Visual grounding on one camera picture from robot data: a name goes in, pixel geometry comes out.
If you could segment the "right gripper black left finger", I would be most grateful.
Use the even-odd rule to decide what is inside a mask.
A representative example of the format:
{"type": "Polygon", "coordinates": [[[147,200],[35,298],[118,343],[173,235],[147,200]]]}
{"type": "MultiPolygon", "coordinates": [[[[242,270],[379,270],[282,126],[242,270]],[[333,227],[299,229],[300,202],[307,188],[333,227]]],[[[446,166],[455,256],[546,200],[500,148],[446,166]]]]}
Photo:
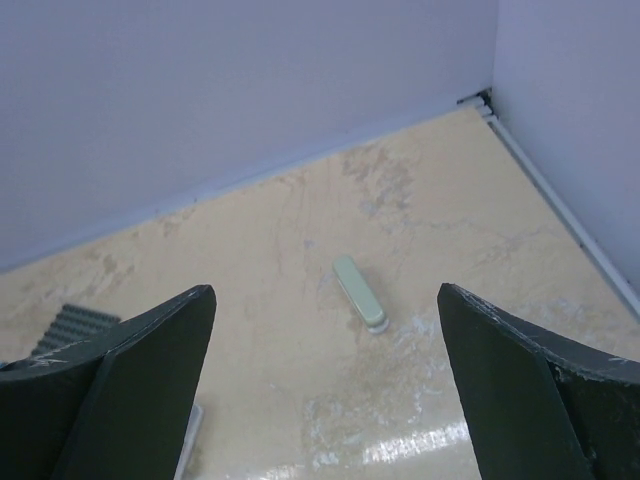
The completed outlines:
{"type": "Polygon", "coordinates": [[[214,289],[197,285],[2,367],[2,478],[173,478],[215,312],[214,289]]]}

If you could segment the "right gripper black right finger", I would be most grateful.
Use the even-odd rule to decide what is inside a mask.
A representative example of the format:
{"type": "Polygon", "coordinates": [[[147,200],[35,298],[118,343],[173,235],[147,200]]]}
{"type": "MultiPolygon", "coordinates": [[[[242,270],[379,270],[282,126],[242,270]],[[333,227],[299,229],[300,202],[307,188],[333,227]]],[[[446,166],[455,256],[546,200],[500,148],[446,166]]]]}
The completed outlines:
{"type": "Polygon", "coordinates": [[[437,304],[482,478],[638,478],[637,362],[455,284],[441,285],[437,304]]]}

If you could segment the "light blue stapler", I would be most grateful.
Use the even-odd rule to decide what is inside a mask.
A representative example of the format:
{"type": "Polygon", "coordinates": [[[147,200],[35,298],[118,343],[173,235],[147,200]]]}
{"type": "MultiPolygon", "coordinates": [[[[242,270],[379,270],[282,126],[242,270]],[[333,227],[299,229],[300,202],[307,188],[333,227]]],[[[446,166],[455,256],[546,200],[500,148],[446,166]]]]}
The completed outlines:
{"type": "Polygon", "coordinates": [[[184,436],[181,454],[180,454],[179,461],[174,474],[174,480],[184,479],[185,472],[189,465],[189,461],[191,459],[194,446],[196,444],[197,435],[200,430],[203,417],[204,417],[203,408],[198,404],[194,404],[192,406],[192,409],[189,415],[188,425],[187,425],[186,433],[184,436]]]}

